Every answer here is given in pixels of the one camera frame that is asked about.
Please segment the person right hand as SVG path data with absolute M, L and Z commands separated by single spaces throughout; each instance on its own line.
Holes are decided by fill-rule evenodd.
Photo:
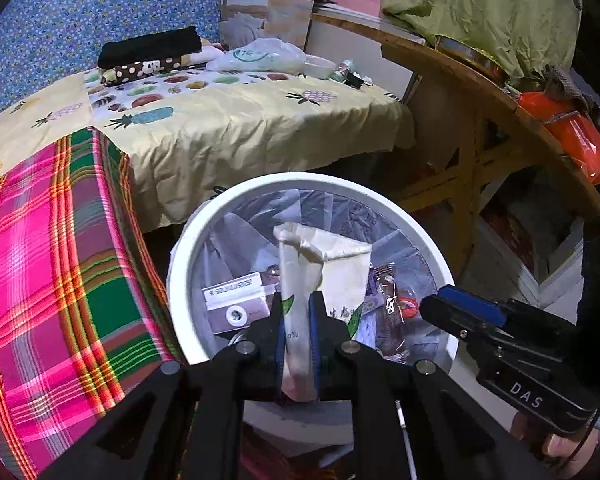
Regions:
M 539 448 L 542 462 L 561 465 L 577 448 L 582 438 L 579 436 L 561 437 L 549 434 L 544 427 L 524 413 L 518 412 L 512 421 L 510 434 L 520 442 Z M 566 466 L 556 474 L 557 479 L 594 479 L 600 468 L 600 430 L 593 429 Z

